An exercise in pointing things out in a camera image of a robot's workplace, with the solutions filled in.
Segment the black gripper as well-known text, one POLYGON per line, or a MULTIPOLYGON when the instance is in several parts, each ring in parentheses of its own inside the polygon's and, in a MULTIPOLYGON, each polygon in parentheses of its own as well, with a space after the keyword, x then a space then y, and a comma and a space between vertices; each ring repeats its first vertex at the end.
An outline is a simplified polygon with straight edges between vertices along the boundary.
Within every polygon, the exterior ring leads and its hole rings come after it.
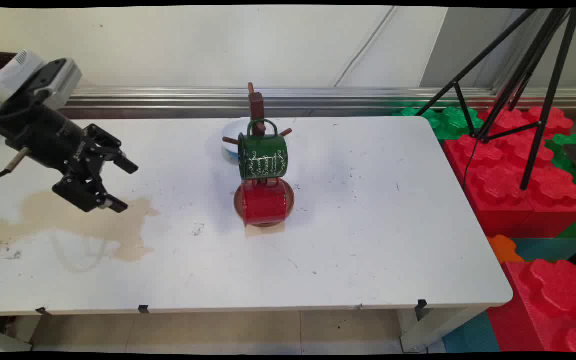
POLYGON ((51 189, 79 210, 109 208, 121 214, 128 209, 127 203, 108 193, 102 170, 90 173, 88 152, 128 174, 139 167, 121 150, 122 142, 98 125, 82 127, 37 100, 16 100, 0 108, 0 135, 10 148, 27 149, 35 162, 64 174, 51 189))

